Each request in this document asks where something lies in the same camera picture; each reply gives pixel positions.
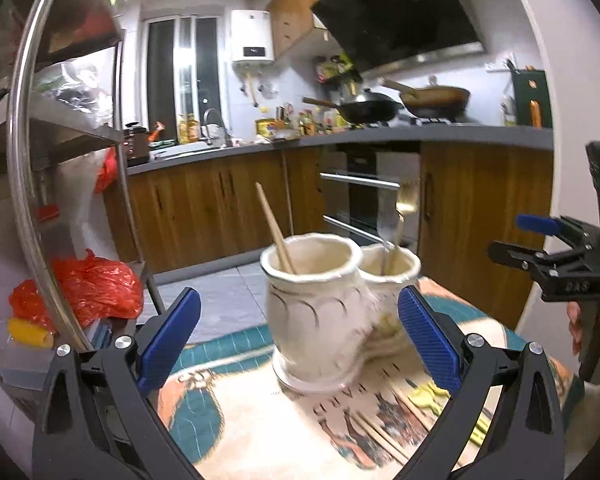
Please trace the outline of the person's right hand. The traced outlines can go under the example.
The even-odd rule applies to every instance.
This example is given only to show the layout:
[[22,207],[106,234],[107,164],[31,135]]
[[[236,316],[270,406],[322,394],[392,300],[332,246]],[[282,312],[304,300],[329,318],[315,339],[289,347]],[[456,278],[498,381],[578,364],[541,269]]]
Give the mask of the person's right hand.
[[577,356],[581,351],[583,341],[580,304],[573,301],[568,302],[566,312],[569,318],[569,333],[572,337],[572,353]]

